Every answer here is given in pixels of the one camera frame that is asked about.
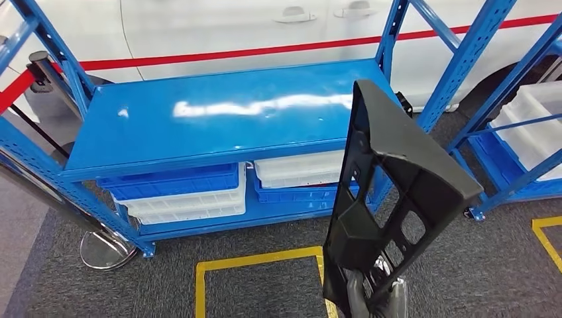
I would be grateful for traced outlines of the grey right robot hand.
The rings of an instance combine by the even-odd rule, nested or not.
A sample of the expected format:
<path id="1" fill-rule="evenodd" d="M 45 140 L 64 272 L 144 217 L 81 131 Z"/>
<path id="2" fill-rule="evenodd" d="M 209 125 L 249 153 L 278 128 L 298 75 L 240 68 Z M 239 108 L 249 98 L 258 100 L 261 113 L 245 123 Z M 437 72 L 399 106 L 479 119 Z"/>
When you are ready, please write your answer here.
<path id="1" fill-rule="evenodd" d="M 347 297 L 351 317 L 407 317 L 408 289 L 406 281 L 397 278 L 374 309 L 367 306 L 367 282 L 358 270 L 346 270 Z"/>

